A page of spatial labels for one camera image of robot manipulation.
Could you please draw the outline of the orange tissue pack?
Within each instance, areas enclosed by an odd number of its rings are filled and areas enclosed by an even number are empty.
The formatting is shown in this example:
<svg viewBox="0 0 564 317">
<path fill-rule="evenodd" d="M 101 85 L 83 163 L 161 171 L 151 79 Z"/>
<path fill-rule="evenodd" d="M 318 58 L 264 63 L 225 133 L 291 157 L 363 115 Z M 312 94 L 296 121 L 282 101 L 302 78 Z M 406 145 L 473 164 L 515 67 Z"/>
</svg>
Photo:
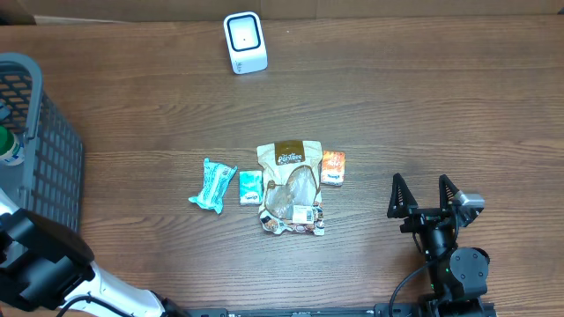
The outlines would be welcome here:
<svg viewBox="0 0 564 317">
<path fill-rule="evenodd" d="M 342 151 L 324 151 L 321 183 L 331 186 L 342 186 L 344 180 L 345 153 Z"/>
</svg>

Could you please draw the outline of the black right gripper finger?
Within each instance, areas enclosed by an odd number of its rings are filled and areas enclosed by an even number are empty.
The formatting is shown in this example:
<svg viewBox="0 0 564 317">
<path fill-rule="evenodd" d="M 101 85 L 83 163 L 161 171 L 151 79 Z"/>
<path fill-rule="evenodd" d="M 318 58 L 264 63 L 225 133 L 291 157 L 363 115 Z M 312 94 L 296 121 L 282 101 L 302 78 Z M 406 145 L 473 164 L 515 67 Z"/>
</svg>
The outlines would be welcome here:
<svg viewBox="0 0 564 317">
<path fill-rule="evenodd" d="M 418 203 L 407 187 L 404 178 L 400 173 L 395 173 L 392 180 L 387 218 L 410 217 L 418 207 Z"/>
<path fill-rule="evenodd" d="M 446 174 L 441 175 L 439 177 L 440 208 L 448 209 L 458 191 L 459 189 Z"/>
</svg>

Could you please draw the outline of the brown snack pouch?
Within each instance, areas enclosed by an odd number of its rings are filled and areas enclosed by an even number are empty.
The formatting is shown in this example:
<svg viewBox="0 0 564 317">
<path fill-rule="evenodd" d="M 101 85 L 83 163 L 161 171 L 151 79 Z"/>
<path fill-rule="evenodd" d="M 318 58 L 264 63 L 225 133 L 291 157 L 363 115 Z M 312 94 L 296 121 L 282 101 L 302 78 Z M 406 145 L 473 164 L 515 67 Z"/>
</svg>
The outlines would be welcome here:
<svg viewBox="0 0 564 317">
<path fill-rule="evenodd" d="M 259 220 L 267 232 L 325 234 L 321 163 L 318 141 L 288 140 L 260 145 L 257 162 L 263 168 L 263 199 Z"/>
</svg>

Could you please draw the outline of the teal tissue pack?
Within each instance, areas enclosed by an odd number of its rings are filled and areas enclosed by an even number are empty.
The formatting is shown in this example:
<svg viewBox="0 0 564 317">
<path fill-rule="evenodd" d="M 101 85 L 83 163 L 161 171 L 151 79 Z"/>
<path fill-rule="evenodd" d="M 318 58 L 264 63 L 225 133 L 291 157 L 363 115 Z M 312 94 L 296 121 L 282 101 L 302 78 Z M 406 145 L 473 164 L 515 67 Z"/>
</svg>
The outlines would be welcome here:
<svg viewBox="0 0 564 317">
<path fill-rule="evenodd" d="M 263 172 L 241 171 L 239 176 L 240 205 L 260 205 L 263 199 Z"/>
</svg>

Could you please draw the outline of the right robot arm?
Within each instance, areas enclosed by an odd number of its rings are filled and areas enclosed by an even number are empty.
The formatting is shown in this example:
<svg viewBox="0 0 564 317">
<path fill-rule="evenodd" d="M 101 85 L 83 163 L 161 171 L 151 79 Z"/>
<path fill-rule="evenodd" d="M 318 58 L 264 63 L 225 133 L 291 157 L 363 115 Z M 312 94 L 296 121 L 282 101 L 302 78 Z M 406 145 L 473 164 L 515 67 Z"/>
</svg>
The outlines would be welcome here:
<svg viewBox="0 0 564 317">
<path fill-rule="evenodd" d="M 418 274 L 426 271 L 432 292 L 411 304 L 415 316 L 495 316 L 494 305 L 485 304 L 490 257 L 477 247 L 457 244 L 460 229 L 470 225 L 486 207 L 478 193 L 465 193 L 445 174 L 439 177 L 440 205 L 420 208 L 401 174 L 393 175 L 388 218 L 401 218 L 400 232 L 410 233 L 422 267 L 406 276 L 392 292 L 387 315 L 397 309 L 398 293 Z"/>
</svg>

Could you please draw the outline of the teal snack bar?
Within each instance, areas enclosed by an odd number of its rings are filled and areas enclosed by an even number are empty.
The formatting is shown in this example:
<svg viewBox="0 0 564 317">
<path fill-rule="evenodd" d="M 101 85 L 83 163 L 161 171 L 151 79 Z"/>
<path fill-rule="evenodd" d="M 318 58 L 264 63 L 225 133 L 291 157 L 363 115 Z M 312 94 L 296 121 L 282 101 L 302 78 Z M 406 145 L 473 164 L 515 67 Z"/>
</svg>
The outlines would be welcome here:
<svg viewBox="0 0 564 317">
<path fill-rule="evenodd" d="M 214 210 L 218 215 L 224 209 L 223 198 L 238 168 L 204 159 L 203 188 L 198 195 L 189 198 L 203 210 Z"/>
</svg>

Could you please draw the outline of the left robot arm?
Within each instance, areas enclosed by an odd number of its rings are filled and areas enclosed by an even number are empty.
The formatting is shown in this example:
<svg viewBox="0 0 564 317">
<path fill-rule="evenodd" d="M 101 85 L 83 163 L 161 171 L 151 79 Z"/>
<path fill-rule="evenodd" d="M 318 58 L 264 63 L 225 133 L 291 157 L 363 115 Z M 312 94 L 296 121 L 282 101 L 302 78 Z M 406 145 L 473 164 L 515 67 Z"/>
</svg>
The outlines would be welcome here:
<svg viewBox="0 0 564 317">
<path fill-rule="evenodd" d="M 71 229 L 1 194 L 1 301 L 19 310 L 95 316 L 186 316 L 173 301 L 101 269 Z"/>
</svg>

